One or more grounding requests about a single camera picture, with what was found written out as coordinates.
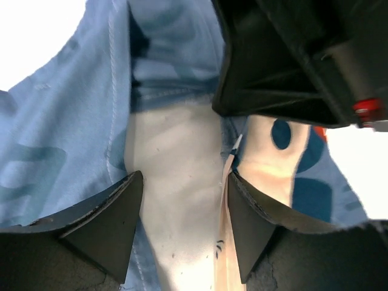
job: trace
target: white fabric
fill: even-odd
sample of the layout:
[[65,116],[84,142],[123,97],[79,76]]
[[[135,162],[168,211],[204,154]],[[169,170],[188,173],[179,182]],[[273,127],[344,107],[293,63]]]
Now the white fabric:
[[306,149],[310,126],[289,122],[290,144],[280,150],[271,138],[275,120],[265,116],[249,118],[247,144],[238,172],[256,189],[291,206],[294,176]]
[[219,118],[210,105],[174,105],[137,113],[130,124],[125,166],[145,177],[141,218],[162,289],[211,290],[221,203]]

